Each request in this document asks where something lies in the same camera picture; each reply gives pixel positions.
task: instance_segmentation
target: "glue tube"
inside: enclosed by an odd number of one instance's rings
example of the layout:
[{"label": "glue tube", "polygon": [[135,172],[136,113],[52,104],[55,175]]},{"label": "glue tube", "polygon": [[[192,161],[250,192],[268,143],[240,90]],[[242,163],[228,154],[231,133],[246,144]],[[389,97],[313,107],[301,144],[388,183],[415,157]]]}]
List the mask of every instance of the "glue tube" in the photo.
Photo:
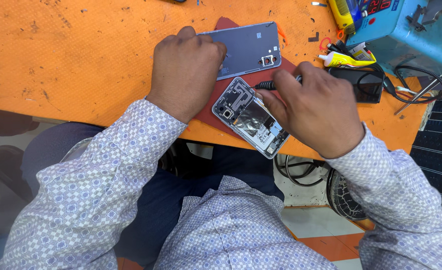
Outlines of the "glue tube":
[{"label": "glue tube", "polygon": [[358,61],[350,56],[339,52],[330,52],[328,55],[316,55],[324,60],[325,67],[359,67],[367,66],[375,63],[376,61]]}]

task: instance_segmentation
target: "orange mat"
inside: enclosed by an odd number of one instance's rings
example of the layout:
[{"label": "orange mat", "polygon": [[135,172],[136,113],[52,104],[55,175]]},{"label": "orange mat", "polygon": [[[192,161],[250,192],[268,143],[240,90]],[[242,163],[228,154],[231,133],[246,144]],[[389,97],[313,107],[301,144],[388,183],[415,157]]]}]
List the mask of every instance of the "orange mat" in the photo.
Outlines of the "orange mat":
[{"label": "orange mat", "polygon": [[[0,109],[108,126],[149,92],[153,49],[160,40],[185,25],[210,31],[221,16],[239,25],[276,21],[289,42],[280,43],[281,54],[294,64],[322,65],[315,57],[320,43],[308,42],[316,32],[320,41],[336,40],[329,7],[308,1],[0,1]],[[411,86],[419,89],[417,80]],[[426,105],[394,116],[401,105],[384,93],[380,104],[358,108],[389,148],[409,152]],[[198,120],[181,138],[251,148]],[[280,153],[319,158],[294,138]]]}]

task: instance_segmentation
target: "shirt button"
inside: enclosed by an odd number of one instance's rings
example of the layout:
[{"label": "shirt button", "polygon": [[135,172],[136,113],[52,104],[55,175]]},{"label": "shirt button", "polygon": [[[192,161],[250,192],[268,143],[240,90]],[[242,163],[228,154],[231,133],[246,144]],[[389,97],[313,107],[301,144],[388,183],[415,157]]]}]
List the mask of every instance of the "shirt button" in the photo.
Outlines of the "shirt button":
[{"label": "shirt button", "polygon": [[130,114],[129,113],[125,113],[123,116],[121,116],[121,121],[122,122],[127,122],[130,119]]}]

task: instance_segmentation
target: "hand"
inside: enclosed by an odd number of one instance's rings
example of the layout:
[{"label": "hand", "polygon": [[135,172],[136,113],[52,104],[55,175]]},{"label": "hand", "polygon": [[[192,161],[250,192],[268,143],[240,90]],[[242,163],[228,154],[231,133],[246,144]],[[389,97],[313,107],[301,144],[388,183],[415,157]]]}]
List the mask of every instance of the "hand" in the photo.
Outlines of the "hand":
[{"label": "hand", "polygon": [[273,73],[274,84],[284,104],[273,93],[260,89],[256,96],[292,136],[325,158],[338,158],[353,150],[365,134],[356,109],[353,86],[326,71],[302,62],[294,75],[286,70]]},{"label": "hand", "polygon": [[151,92],[146,100],[187,124],[207,104],[226,46],[183,27],[154,48]]}]

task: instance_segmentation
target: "smartphone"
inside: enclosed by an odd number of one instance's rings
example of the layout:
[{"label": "smartphone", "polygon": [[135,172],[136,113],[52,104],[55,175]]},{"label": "smartphone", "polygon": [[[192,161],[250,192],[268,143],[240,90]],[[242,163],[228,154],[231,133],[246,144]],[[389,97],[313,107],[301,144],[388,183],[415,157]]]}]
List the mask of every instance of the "smartphone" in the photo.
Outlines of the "smartphone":
[{"label": "smartphone", "polygon": [[211,36],[214,42],[221,41],[228,49],[217,80],[281,65],[278,26],[273,21],[201,34]]},{"label": "smartphone", "polygon": [[336,78],[345,79],[353,85],[358,103],[380,103],[383,91],[384,72],[349,68],[326,70]]},{"label": "smartphone", "polygon": [[278,153],[289,137],[241,77],[229,84],[212,112],[268,159]]}]

